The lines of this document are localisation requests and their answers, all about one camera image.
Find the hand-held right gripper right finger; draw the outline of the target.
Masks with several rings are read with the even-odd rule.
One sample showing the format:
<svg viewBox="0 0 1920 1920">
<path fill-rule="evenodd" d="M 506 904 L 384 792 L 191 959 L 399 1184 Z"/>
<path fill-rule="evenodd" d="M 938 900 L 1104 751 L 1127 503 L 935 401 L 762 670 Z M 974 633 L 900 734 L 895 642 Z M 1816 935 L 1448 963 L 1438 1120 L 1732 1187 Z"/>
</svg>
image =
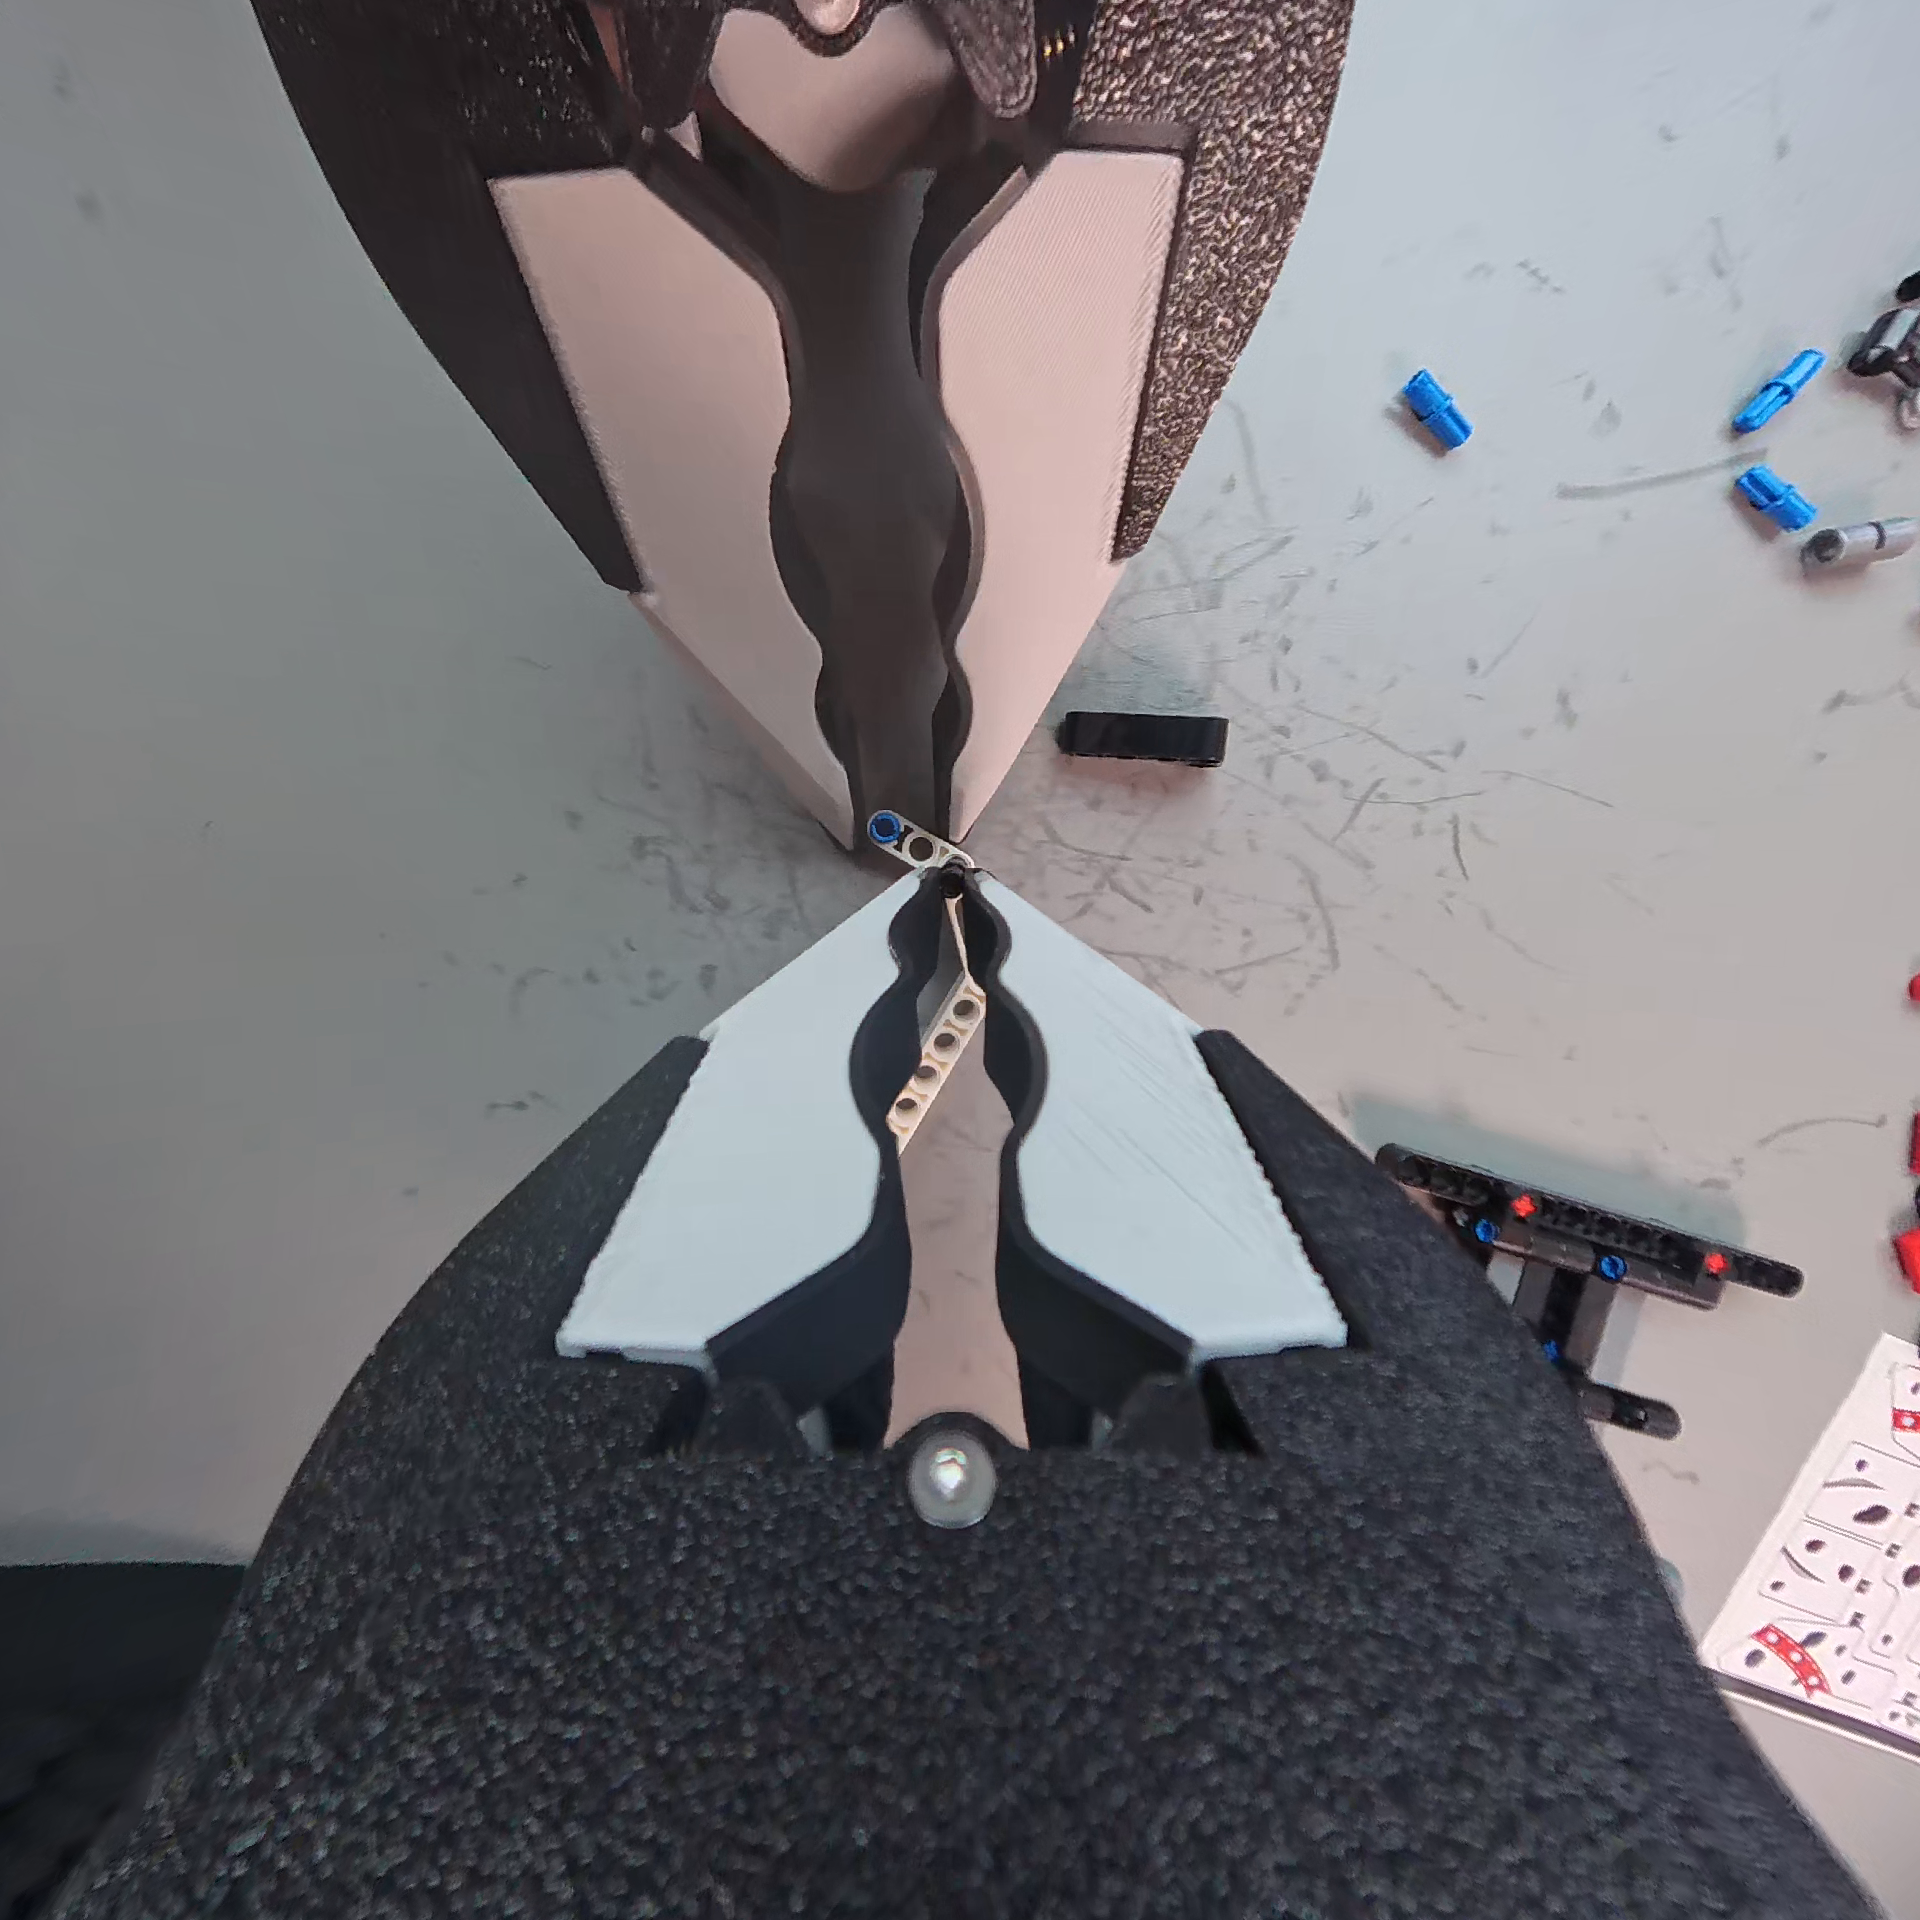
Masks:
<svg viewBox="0 0 1920 1920">
<path fill-rule="evenodd" d="M 1202 1369 L 1349 1328 L 1162 998 L 1002 883 L 968 884 L 983 1058 L 1009 1135 L 997 1290 L 1032 1369 Z"/>
</svg>

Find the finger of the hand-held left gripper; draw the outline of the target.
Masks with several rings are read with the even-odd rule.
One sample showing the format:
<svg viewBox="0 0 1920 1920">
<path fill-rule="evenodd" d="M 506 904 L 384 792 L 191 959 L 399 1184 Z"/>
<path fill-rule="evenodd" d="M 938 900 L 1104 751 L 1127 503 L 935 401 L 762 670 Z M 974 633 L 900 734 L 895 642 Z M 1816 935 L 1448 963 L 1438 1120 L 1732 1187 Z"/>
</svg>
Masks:
<svg viewBox="0 0 1920 1920">
<path fill-rule="evenodd" d="M 1014 167 L 929 278 L 928 377 L 967 500 L 953 835 L 991 803 L 1120 579 L 1183 174 L 1183 156 L 1145 150 Z"/>
<path fill-rule="evenodd" d="M 632 174 L 506 176 L 490 198 L 634 555 L 632 604 L 849 847 L 848 770 L 816 713 L 823 649 L 772 542 L 790 418 L 775 299 Z"/>
</svg>

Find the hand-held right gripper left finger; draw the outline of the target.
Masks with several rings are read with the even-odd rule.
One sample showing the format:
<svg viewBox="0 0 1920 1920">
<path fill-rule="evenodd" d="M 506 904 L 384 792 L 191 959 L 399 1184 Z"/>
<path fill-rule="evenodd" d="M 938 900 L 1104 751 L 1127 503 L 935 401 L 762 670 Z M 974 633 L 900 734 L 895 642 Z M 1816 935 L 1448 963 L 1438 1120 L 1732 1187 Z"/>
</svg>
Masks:
<svg viewBox="0 0 1920 1920">
<path fill-rule="evenodd" d="M 561 1358 L 864 1369 L 890 1350 L 910 1271 L 890 1113 L 942 937 L 942 876 L 908 873 L 706 1026 Z"/>
</svg>

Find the white angled toy beam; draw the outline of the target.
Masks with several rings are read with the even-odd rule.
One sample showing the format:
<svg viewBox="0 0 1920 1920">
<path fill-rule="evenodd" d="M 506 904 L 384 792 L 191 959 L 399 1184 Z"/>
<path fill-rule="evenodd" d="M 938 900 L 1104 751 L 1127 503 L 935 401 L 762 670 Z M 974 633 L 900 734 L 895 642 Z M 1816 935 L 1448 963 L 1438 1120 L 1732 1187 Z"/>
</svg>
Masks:
<svg viewBox="0 0 1920 1920">
<path fill-rule="evenodd" d="M 917 876 L 935 873 L 938 884 L 942 867 L 949 863 L 962 863 L 975 873 L 974 857 L 967 851 L 937 833 L 910 823 L 903 815 L 898 817 L 905 822 L 903 840 L 895 849 L 876 847 L 879 854 L 890 855 Z M 968 896 L 960 904 L 946 904 L 942 894 L 943 945 L 950 950 L 950 968 L 942 963 L 937 970 L 937 982 L 943 982 L 943 987 L 938 1000 L 933 1004 L 933 1012 L 918 1022 L 918 1062 L 908 1081 L 900 1086 L 886 1116 L 900 1152 L 905 1152 L 905 1147 L 913 1142 L 926 1116 L 968 1049 L 972 1039 L 984 1024 L 986 998 L 980 991 L 968 961 L 967 898 Z"/>
</svg>

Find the black angled toy beam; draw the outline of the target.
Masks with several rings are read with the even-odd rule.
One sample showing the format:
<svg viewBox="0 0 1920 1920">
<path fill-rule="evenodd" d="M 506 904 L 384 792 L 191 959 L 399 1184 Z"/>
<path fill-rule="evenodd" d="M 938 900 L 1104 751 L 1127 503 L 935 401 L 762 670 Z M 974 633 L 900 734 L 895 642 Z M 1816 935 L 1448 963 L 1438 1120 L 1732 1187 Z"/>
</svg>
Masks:
<svg viewBox="0 0 1920 1920">
<path fill-rule="evenodd" d="M 1212 770 L 1225 761 L 1230 722 L 1202 713 L 1068 712 L 1053 739 L 1071 759 Z"/>
</svg>

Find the grey desk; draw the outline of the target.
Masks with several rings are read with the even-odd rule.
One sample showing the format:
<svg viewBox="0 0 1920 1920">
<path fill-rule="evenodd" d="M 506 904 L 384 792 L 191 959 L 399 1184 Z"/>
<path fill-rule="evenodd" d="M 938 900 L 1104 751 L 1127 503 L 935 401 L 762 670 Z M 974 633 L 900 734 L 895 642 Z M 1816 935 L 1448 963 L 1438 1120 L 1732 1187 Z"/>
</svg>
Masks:
<svg viewBox="0 0 1920 1920">
<path fill-rule="evenodd" d="M 1916 558 L 1720 418 L 1916 240 L 1916 6 L 1359 6 L 1277 292 L 977 843 L 1364 1142 L 1743 1230 L 1620 1312 L 1706 1623 L 1881 1330 Z M 1472 436 L 1401 390 L 1431 371 Z M 431 1256 L 872 884 L 428 364 L 245 6 L 4 6 L 4 1523 L 256 1544 Z"/>
</svg>

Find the grey black toy truck chassis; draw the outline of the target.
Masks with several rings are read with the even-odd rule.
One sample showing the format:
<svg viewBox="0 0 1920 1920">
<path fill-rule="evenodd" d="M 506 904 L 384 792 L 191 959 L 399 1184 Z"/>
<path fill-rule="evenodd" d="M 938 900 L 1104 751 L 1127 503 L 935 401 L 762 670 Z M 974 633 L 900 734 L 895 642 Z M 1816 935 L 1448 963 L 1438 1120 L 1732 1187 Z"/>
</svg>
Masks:
<svg viewBox="0 0 1920 1920">
<path fill-rule="evenodd" d="M 1425 1206 L 1484 1273 L 1495 1259 L 1517 1263 L 1510 1307 L 1568 1383 L 1581 1416 L 1597 1427 L 1662 1442 L 1682 1432 L 1670 1403 L 1594 1379 L 1592 1366 L 1623 1294 L 1712 1312 L 1729 1287 L 1789 1300 L 1805 1286 L 1799 1266 L 1728 1239 L 1589 1206 L 1402 1143 L 1380 1145 L 1375 1166 Z"/>
</svg>

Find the long blue connector pin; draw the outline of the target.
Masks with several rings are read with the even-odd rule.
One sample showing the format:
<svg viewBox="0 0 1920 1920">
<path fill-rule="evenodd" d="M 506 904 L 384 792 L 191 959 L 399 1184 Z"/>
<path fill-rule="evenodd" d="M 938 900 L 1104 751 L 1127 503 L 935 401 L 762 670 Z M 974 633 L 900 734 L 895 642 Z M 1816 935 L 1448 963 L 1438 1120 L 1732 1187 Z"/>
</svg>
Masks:
<svg viewBox="0 0 1920 1920">
<path fill-rule="evenodd" d="M 1769 372 L 1761 384 L 1736 408 L 1729 418 L 1729 432 L 1741 439 L 1757 435 L 1770 418 L 1775 418 L 1814 377 L 1828 356 L 1821 351 L 1800 351 L 1780 368 Z"/>
</svg>

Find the white sticker sheet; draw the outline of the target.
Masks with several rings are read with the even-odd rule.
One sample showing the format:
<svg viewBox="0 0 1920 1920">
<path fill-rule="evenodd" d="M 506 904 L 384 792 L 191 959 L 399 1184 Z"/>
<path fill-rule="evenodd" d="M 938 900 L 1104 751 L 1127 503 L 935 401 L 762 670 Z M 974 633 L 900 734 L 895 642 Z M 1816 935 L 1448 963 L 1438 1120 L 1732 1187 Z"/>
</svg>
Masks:
<svg viewBox="0 0 1920 1920">
<path fill-rule="evenodd" d="M 1917 1354 L 1881 1336 L 1701 1641 L 1728 1697 L 1917 1762 Z"/>
</svg>

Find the black grey connector piece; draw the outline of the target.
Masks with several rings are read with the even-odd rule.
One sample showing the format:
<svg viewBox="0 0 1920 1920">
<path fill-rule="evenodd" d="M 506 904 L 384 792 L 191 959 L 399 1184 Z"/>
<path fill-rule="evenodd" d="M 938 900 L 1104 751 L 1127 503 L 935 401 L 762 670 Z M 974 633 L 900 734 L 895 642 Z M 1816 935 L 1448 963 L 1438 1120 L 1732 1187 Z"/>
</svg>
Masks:
<svg viewBox="0 0 1920 1920">
<path fill-rule="evenodd" d="M 1893 415 L 1903 432 L 1917 432 L 1917 272 L 1894 289 L 1894 306 L 1881 314 L 1844 361 L 1856 379 L 1893 386 Z"/>
</svg>

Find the black office chair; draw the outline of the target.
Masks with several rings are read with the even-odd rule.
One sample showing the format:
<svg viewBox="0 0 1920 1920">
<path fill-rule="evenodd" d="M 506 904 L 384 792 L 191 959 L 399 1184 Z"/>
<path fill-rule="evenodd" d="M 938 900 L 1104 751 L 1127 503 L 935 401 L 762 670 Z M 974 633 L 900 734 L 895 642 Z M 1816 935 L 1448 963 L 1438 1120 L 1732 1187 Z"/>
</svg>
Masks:
<svg viewBox="0 0 1920 1920">
<path fill-rule="evenodd" d="M 136 1802 L 242 1591 L 238 1563 L 2 1570 L 2 1916 L 40 1916 Z"/>
</svg>

